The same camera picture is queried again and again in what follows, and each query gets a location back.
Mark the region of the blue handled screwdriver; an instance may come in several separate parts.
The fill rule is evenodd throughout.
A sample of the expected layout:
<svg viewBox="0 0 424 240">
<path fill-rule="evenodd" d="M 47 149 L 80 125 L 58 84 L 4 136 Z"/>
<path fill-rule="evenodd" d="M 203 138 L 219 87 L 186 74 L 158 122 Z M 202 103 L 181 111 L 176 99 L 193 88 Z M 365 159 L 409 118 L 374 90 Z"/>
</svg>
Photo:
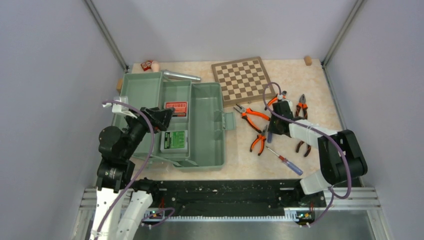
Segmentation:
<svg viewBox="0 0 424 240">
<path fill-rule="evenodd" d="M 270 147 L 266 146 L 266 148 L 273 153 L 274 155 L 276 155 L 283 164 L 285 164 L 289 169 L 291 169 L 294 173 L 296 173 L 298 176 L 302 176 L 303 175 L 303 171 L 297 167 L 294 163 L 292 163 L 291 161 L 289 161 L 287 158 L 283 157 L 282 155 L 278 154 L 277 152 L 275 152 L 274 150 L 272 150 Z"/>
<path fill-rule="evenodd" d="M 273 133 L 268 131 L 267 138 L 266 138 L 267 143 L 270 144 L 272 142 L 272 139 L 273 139 Z"/>
</svg>

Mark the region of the orange long nose pliers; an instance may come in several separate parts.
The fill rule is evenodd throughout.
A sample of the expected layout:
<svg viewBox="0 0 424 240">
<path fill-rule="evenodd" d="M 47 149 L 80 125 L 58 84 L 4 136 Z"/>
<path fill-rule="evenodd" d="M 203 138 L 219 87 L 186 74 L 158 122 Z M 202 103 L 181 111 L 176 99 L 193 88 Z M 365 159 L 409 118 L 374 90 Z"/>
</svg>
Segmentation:
<svg viewBox="0 0 424 240">
<path fill-rule="evenodd" d="M 260 155 L 263 153 L 263 151 L 264 151 L 264 147 L 265 147 L 265 141 L 267 140 L 267 136 L 266 136 L 267 129 L 268 129 L 268 125 L 266 125 L 266 126 L 263 128 L 263 130 L 261 131 L 261 133 L 259 133 L 259 134 L 256 136 L 256 139 L 255 139 L 255 140 L 251 143 L 250 148 L 249 148 L 249 151 L 250 151 L 251 153 L 253 152 L 253 150 L 254 150 L 255 146 L 256 146 L 258 143 L 260 143 L 260 149 L 259 149 L 259 151 L 258 151 L 257 155 L 258 155 L 258 156 L 260 156 Z"/>
</svg>

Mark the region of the red tool card pack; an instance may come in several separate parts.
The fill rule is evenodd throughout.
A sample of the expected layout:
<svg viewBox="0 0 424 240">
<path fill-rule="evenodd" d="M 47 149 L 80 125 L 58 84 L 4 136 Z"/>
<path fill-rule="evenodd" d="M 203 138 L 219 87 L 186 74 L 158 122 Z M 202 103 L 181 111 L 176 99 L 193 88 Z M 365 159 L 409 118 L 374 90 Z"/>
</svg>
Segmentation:
<svg viewBox="0 0 424 240">
<path fill-rule="evenodd" d="M 188 101 L 166 101 L 163 105 L 165 109 L 174 108 L 171 123 L 187 123 L 189 120 Z"/>
</svg>

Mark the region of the green screw bit box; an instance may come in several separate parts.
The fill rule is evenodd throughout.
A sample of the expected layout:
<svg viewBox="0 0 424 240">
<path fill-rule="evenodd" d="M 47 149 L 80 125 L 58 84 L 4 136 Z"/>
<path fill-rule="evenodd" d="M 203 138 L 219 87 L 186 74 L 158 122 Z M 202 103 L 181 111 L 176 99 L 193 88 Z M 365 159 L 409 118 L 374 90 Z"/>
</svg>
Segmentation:
<svg viewBox="0 0 424 240">
<path fill-rule="evenodd" d="M 165 154 L 187 153 L 189 151 L 188 130 L 172 130 L 161 133 L 160 151 Z"/>
</svg>

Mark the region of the orange diagonal cutters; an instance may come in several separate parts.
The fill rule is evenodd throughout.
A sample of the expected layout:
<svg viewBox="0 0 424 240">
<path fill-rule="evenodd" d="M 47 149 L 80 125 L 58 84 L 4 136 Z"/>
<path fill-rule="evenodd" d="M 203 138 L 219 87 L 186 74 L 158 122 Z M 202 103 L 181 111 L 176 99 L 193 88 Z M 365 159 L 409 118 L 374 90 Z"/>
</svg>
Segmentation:
<svg viewBox="0 0 424 240">
<path fill-rule="evenodd" d="M 274 98 L 272 98 L 271 100 L 267 102 L 266 107 L 264 107 L 264 110 L 267 110 L 267 109 L 273 110 L 274 109 L 273 104 L 285 102 L 287 100 L 286 95 L 287 95 L 286 90 L 283 90 L 280 94 L 276 94 Z"/>
</svg>

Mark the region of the green plastic tool box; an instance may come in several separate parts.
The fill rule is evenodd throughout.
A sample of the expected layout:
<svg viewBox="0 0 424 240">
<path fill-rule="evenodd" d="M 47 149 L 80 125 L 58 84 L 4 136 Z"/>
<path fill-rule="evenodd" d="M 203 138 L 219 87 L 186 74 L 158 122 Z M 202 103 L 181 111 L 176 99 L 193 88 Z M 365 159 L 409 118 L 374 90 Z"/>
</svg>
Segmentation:
<svg viewBox="0 0 424 240">
<path fill-rule="evenodd" d="M 182 172 L 218 171 L 226 162 L 226 131 L 236 128 L 235 115 L 225 112 L 221 87 L 216 82 L 170 80 L 160 72 L 128 73 L 120 96 L 135 108 L 186 102 L 187 117 L 173 117 L 166 132 L 157 133 L 149 165 L 172 164 Z M 185 133 L 185 149 L 166 152 L 170 133 Z"/>
</svg>

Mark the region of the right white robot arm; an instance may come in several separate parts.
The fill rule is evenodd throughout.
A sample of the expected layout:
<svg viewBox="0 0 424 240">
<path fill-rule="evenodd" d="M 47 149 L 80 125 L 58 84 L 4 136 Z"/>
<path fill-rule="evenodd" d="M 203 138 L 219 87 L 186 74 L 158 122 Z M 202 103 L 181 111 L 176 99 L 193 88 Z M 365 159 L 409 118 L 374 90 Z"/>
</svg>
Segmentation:
<svg viewBox="0 0 424 240">
<path fill-rule="evenodd" d="M 288 101 L 277 101 L 268 110 L 271 113 L 271 133 L 297 139 L 318 150 L 319 170 L 303 177 L 299 182 L 300 188 L 293 192 L 297 205 L 307 206 L 315 193 L 339 183 L 350 183 L 368 172 L 353 131 L 336 131 L 313 124 L 303 117 L 295 117 Z"/>
</svg>

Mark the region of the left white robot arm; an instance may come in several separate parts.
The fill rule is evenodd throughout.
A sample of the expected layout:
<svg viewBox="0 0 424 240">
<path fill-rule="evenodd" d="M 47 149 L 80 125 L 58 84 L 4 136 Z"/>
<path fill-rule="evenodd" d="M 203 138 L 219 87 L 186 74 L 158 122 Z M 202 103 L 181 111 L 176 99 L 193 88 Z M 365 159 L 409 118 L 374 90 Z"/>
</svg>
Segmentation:
<svg viewBox="0 0 424 240">
<path fill-rule="evenodd" d="M 91 240 L 132 240 L 145 212 L 160 202 L 157 182 L 133 180 L 130 160 L 146 134 L 167 130 L 175 108 L 131 108 L 127 128 L 111 125 L 99 134 L 101 162 L 97 169 L 96 210 Z"/>
</svg>

